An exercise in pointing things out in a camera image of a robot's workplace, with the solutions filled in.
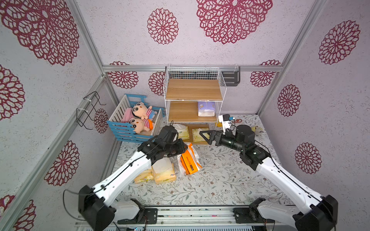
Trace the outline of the purple tissue pack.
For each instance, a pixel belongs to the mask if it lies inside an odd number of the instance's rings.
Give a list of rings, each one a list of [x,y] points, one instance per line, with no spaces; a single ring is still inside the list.
[[[198,116],[213,117],[216,114],[215,102],[198,101]]]

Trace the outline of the yellow tissue pack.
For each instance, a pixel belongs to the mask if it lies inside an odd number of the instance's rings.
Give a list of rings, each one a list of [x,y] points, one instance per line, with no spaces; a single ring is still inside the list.
[[[174,165],[167,157],[154,163],[152,165],[152,170],[156,184],[174,182],[176,180]]]
[[[142,173],[140,173],[134,179],[134,183],[135,184],[141,184],[141,183],[150,182],[152,180],[154,180],[154,173],[153,173],[153,169],[150,168],[150,169],[144,170]]]

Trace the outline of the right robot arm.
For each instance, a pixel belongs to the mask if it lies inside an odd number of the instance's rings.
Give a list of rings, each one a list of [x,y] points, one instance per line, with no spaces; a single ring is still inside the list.
[[[235,132],[224,129],[201,131],[199,134],[208,144],[239,152],[243,163],[270,180],[293,202],[292,206],[283,206],[258,198],[249,205],[251,215],[278,221],[299,231],[336,230],[337,200],[331,195],[322,196],[285,170],[268,148],[256,141],[251,127],[239,125]]]

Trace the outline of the orange tissue pack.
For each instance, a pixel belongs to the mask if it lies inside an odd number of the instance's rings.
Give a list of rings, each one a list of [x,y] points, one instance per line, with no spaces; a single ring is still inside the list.
[[[203,169],[200,164],[200,157],[194,147],[190,142],[186,142],[188,149],[177,156],[178,166],[179,166],[179,178],[186,175],[192,175]]]

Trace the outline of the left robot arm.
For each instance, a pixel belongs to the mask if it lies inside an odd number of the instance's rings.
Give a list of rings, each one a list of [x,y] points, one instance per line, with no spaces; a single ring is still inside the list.
[[[164,126],[159,135],[143,142],[133,156],[106,179],[78,192],[78,212],[94,231],[102,231],[113,222],[117,211],[112,205],[134,179],[164,157],[183,154],[188,146],[178,138],[174,126]]]

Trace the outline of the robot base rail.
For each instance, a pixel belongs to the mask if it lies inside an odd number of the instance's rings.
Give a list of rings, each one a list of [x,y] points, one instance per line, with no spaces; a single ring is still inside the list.
[[[298,231],[316,231],[314,222],[304,221],[307,214],[297,206],[278,205],[260,198],[247,206],[148,206],[135,201],[116,203],[112,207],[82,211],[80,223],[94,231],[108,227],[142,226],[146,230],[161,226],[193,228],[229,225],[268,227],[289,226]]]

